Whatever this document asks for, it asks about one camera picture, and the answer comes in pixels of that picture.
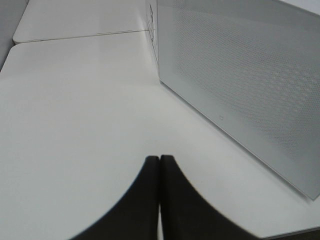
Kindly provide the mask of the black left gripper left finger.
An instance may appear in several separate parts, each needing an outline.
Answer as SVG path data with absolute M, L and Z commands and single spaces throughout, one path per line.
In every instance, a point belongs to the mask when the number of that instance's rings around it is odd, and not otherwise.
M 146 157 L 120 200 L 74 240 L 156 240 L 159 221 L 160 159 Z

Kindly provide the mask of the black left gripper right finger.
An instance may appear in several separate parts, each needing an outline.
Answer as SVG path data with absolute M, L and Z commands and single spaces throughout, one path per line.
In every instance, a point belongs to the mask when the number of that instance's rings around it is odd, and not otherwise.
M 159 163 L 159 203 L 164 239 L 257 239 L 212 207 L 188 181 L 172 155 L 162 155 Z

